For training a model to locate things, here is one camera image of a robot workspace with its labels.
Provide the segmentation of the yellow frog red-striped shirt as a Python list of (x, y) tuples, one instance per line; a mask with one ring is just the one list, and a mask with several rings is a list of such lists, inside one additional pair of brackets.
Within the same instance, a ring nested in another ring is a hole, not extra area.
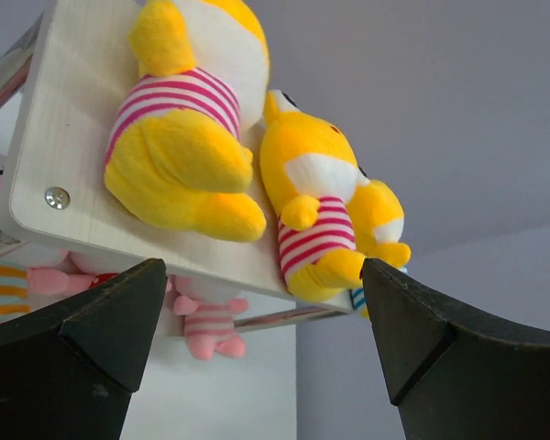
[(263, 116), (260, 176), (276, 215), (288, 292), (320, 303), (361, 286), (365, 256), (347, 211), (360, 171), (347, 138), (278, 89), (267, 92)]

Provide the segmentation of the white two-tier shelf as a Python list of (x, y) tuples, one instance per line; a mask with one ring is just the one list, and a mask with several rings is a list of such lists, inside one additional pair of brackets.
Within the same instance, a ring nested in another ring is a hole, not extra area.
[(122, 269), (162, 259), (171, 275), (282, 300), (277, 220), (259, 175), (260, 120), (241, 135), (253, 155), (248, 195), (266, 229), (252, 242), (148, 225), (105, 187), (117, 111), (138, 81), (128, 36), (143, 5), (51, 1), (0, 60), (0, 106), (21, 90), (0, 190), (0, 256), (26, 243), (103, 258)]

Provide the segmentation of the yellow frog sideways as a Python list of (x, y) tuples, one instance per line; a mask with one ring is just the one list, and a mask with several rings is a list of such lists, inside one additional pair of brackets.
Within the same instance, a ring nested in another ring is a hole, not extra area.
[(266, 219), (248, 195), (241, 135), (270, 78), (263, 28), (242, 1), (148, 1), (128, 36), (138, 80), (115, 116), (106, 189), (144, 223), (252, 242)]

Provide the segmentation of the pink frog red polka-dot shirt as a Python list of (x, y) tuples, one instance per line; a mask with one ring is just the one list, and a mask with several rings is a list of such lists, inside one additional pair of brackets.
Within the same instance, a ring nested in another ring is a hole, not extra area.
[(60, 253), (58, 260), (27, 269), (30, 293), (73, 296), (113, 278), (123, 270), (105, 258), (72, 251)]

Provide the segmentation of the pink frog pink-striped shirt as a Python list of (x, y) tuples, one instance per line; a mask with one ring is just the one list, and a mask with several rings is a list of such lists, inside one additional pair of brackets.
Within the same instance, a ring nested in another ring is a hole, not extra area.
[(235, 329), (235, 316), (248, 309), (248, 301), (239, 290), (179, 275), (170, 275), (169, 283), (176, 293), (172, 311), (182, 318), (185, 343), (194, 358), (245, 356), (247, 346)]

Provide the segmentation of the yellow frog blue-striped shirt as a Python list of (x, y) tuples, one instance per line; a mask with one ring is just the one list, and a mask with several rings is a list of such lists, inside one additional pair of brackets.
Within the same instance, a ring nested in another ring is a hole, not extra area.
[(357, 250), (368, 258), (381, 259), (406, 273), (412, 251), (401, 242), (404, 229), (402, 205), (386, 183), (370, 179), (362, 168), (359, 171), (355, 193), (346, 204)]

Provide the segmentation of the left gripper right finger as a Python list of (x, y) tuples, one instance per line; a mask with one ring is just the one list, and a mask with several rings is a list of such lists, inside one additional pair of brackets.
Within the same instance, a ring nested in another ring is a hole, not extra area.
[(406, 438), (550, 439), (550, 331), (484, 312), (376, 258), (361, 279)]

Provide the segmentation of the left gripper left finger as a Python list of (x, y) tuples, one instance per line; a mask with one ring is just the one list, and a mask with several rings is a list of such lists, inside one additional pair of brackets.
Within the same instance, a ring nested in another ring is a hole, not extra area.
[(166, 290), (151, 258), (0, 324), (0, 439), (117, 439)]

